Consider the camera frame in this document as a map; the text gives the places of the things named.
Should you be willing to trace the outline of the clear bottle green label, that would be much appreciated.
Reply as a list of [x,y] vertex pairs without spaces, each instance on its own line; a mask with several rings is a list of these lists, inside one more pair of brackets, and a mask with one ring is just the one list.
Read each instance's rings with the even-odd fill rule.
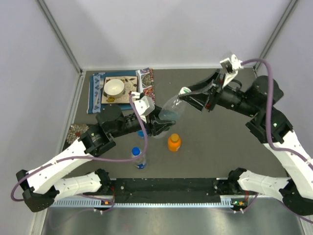
[[159,114],[160,120],[173,120],[177,121],[184,113],[186,103],[178,98],[178,95],[170,98],[162,107]]

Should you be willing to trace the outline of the orange juice bottle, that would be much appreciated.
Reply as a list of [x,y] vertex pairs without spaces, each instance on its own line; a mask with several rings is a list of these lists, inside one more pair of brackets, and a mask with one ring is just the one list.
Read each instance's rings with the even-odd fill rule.
[[168,149],[172,152],[177,152],[181,146],[181,139],[180,136],[176,133],[173,133],[169,138],[168,138]]

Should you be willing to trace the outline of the white green bottle cap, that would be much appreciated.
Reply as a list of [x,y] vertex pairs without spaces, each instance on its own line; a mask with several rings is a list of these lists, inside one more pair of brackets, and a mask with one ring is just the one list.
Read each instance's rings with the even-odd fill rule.
[[190,93],[191,90],[188,87],[182,87],[179,91],[179,95]]

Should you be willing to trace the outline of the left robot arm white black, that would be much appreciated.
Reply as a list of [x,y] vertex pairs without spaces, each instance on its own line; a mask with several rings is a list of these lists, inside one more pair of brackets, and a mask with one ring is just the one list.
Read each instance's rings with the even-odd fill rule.
[[79,195],[104,195],[112,182],[103,169],[79,177],[66,178],[77,167],[95,160],[115,147],[114,138],[143,130],[145,136],[158,136],[168,131],[175,120],[161,117],[156,106],[145,119],[133,113],[124,116],[118,105],[109,105],[96,115],[97,124],[90,126],[63,152],[34,170],[20,170],[16,177],[22,188],[22,201],[32,212],[40,212],[55,201]]

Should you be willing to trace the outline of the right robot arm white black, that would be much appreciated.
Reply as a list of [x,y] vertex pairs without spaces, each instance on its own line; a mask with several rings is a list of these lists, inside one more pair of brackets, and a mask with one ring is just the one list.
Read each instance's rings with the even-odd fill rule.
[[218,105],[250,117],[246,127],[278,159],[288,176],[275,178],[237,168],[230,171],[225,183],[217,184],[217,189],[221,193],[253,191],[264,194],[279,200],[297,215],[312,215],[313,160],[281,111],[271,107],[270,121],[266,121],[268,77],[257,77],[245,92],[225,86],[224,77],[216,70],[203,81],[181,88],[179,99],[199,111],[212,111]]

